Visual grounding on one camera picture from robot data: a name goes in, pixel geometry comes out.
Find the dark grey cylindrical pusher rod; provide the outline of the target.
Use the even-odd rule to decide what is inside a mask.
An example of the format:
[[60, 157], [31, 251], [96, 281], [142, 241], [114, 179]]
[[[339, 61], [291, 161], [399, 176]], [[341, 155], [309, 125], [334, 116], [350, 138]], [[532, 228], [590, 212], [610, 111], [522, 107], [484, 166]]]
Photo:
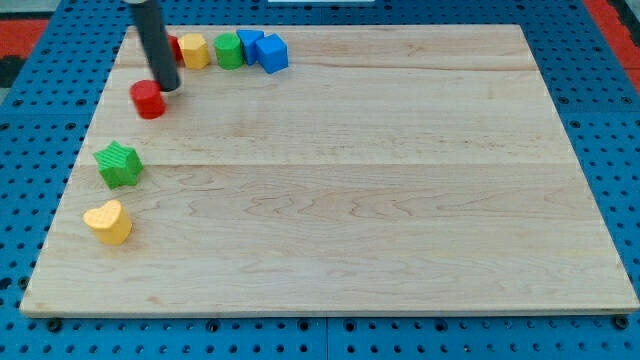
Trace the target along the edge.
[[127, 0], [127, 5], [154, 80], [162, 92], [177, 90], [181, 79], [159, 1]]

